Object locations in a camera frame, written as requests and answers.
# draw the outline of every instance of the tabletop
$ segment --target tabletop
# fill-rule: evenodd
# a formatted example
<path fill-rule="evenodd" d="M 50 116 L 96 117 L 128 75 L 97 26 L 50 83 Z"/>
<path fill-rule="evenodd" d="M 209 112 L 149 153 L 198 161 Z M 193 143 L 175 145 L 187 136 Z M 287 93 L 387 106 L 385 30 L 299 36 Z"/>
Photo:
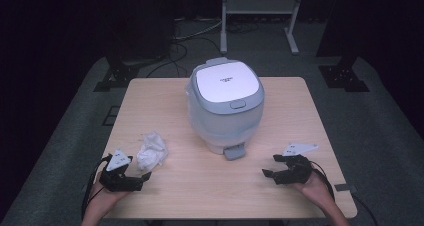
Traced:
<path fill-rule="evenodd" d="M 317 150 L 303 155 L 325 170 L 332 185 L 346 183 L 308 87 L 297 77 L 261 77 L 260 80 L 265 90 L 262 120 L 246 146 L 246 155 L 234 161 L 212 153 L 191 129 L 184 89 L 187 78 L 132 80 L 104 156 L 113 154 L 115 149 L 134 156 L 125 174 L 141 176 L 136 155 L 143 144 L 143 135 L 153 131 L 165 141 L 169 155 L 162 166 L 153 169 L 141 191 L 121 200 L 106 217 L 324 217 L 299 192 L 290 186 L 276 185 L 262 173 L 262 169 L 286 169 L 272 156 L 281 154 L 289 143 L 317 144 Z M 349 191 L 334 191 L 345 216 L 354 217 L 357 209 Z"/>

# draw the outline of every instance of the rice cooker lid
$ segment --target rice cooker lid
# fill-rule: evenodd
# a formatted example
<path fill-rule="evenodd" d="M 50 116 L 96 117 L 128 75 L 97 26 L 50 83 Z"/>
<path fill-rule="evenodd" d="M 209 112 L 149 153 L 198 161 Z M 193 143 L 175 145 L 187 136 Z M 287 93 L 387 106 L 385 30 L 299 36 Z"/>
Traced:
<path fill-rule="evenodd" d="M 195 84 L 200 105 L 212 113 L 243 112 L 258 106 L 264 98 L 259 78 L 240 61 L 197 68 Z"/>

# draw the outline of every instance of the human hand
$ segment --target human hand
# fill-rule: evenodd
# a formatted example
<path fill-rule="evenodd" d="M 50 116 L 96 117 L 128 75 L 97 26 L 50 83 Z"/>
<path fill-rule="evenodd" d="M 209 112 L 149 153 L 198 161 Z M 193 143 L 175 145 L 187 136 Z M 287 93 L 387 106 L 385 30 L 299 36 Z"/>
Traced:
<path fill-rule="evenodd" d="M 330 221 L 331 225 L 350 225 L 343 212 L 331 197 L 327 186 L 317 173 L 312 172 L 306 183 L 294 183 L 291 184 L 291 186 L 301 192 L 313 204 L 317 205 L 325 214 L 325 217 Z"/>
<path fill-rule="evenodd" d="M 99 221 L 108 214 L 119 200 L 129 195 L 132 192 L 111 192 L 103 187 L 99 182 L 99 172 L 97 174 L 97 180 L 93 184 L 90 192 L 90 201 L 85 210 L 84 219 L 82 221 L 83 226 L 97 225 Z"/>
<path fill-rule="evenodd" d="M 309 201 L 313 204 L 321 207 L 322 204 L 328 203 L 328 201 L 333 201 L 327 186 L 321 180 L 317 173 L 312 171 L 309 179 L 306 183 L 294 183 L 291 186 L 297 189 L 300 193 L 302 193 Z"/>

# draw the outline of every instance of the white plastic bag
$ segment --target white plastic bag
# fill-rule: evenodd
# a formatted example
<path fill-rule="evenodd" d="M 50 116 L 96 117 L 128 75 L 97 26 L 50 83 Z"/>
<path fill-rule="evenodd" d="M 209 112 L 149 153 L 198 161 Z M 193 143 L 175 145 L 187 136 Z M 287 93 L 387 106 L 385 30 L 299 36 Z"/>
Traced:
<path fill-rule="evenodd" d="M 168 149 L 156 132 L 144 135 L 144 144 L 137 154 L 138 168 L 150 172 L 156 165 L 162 165 L 168 156 Z"/>

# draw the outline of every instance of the white lid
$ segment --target white lid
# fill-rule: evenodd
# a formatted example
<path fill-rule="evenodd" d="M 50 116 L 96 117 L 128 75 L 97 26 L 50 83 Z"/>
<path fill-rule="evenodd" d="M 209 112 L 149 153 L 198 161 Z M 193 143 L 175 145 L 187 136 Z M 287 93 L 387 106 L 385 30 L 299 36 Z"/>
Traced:
<path fill-rule="evenodd" d="M 197 71 L 196 78 L 202 97 L 213 103 L 245 98 L 259 89 L 256 75 L 242 62 L 201 69 Z"/>

